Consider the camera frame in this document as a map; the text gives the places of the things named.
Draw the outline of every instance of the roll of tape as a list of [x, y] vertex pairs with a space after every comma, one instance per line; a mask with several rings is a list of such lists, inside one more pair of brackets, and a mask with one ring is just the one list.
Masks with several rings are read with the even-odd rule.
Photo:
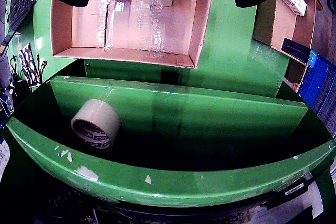
[[119, 114], [107, 103], [92, 99], [71, 120], [73, 132], [86, 144], [105, 149], [113, 145], [121, 126]]

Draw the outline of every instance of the black cable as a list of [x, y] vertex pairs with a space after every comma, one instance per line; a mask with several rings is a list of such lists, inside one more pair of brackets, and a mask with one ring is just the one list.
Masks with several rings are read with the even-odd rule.
[[4, 61], [5, 56], [6, 56], [6, 54], [3, 55], [2, 60], [0, 60], [0, 62], [3, 62], [3, 61]]
[[21, 71], [20, 71], [19, 79], [21, 79], [21, 77], [22, 77], [22, 72], [23, 72], [23, 69], [21, 69]]
[[17, 61], [16, 61], [16, 58], [15, 58], [14, 55], [13, 55], [13, 57], [10, 59], [9, 64], [10, 64], [11, 68], [13, 69], [13, 74], [16, 74], [16, 70], [17, 70]]

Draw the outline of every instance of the label sticker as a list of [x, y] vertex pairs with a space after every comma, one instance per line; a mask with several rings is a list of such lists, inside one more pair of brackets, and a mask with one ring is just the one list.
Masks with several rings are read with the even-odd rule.
[[290, 189], [289, 191], [285, 192], [285, 195], [287, 196], [287, 195], [289, 195], [291, 193], [294, 193], [295, 191], [299, 190], [302, 187], [303, 187], [303, 183], [301, 183], [300, 185], [294, 187], [293, 189]]
[[9, 147], [6, 141], [0, 136], [0, 181], [9, 161]]

